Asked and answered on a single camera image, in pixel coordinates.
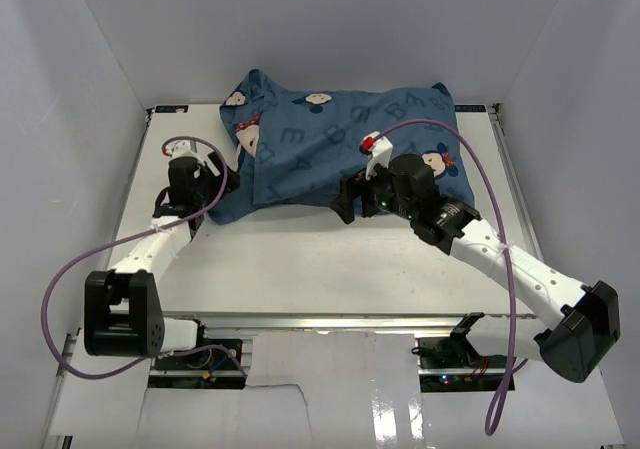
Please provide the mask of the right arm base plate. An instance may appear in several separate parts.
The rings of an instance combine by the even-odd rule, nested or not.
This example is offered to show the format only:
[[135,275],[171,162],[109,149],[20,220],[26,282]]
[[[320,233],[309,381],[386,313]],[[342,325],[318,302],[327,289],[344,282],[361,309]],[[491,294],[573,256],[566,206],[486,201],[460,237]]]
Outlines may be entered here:
[[472,348],[467,335],[483,313],[465,315],[449,335],[419,337],[411,353],[417,358],[422,393],[493,392],[506,368],[506,357],[482,356]]

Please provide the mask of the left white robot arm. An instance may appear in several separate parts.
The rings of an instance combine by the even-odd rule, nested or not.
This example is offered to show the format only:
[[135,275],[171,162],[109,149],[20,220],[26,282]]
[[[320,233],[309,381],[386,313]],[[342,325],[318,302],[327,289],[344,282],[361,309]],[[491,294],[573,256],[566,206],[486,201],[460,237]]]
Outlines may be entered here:
[[124,258],[85,280],[84,347],[92,356],[176,352],[191,368],[210,359],[198,322],[163,315],[158,283],[213,205],[239,187],[239,176],[217,152],[202,157],[185,141],[169,153],[168,186],[156,197],[150,229]]

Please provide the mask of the blue cartoon print pillowcase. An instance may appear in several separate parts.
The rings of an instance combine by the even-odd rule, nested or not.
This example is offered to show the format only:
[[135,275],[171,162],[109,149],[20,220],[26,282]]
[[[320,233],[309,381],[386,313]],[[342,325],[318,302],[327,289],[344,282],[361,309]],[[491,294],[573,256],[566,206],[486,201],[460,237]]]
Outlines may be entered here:
[[394,155],[418,154],[440,190],[475,198],[460,155],[455,103],[446,86],[294,91],[253,69],[219,108],[236,148],[240,186],[209,213],[220,225],[263,207],[328,206],[340,180],[365,167],[361,141],[390,129]]

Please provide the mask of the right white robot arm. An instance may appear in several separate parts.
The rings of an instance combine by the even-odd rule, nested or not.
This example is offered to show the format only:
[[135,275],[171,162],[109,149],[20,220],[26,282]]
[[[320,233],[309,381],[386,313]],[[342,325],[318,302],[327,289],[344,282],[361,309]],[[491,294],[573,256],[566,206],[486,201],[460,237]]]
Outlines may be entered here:
[[479,212],[444,195],[432,169],[417,155],[401,155],[341,179],[331,209],[346,224],[380,212],[408,221],[424,243],[465,263],[505,288],[534,314],[523,324],[471,313],[451,332],[461,366],[503,355],[545,363],[582,383],[620,338],[619,297],[609,284],[588,285],[547,266],[499,238]]

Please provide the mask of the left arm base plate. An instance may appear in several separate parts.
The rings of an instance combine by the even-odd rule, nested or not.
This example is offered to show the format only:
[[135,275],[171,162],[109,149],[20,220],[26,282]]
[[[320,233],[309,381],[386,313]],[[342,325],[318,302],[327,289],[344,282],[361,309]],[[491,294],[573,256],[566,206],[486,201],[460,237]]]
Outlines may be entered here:
[[150,389],[241,390],[246,377],[229,355],[207,349],[187,356],[156,359],[148,377]]

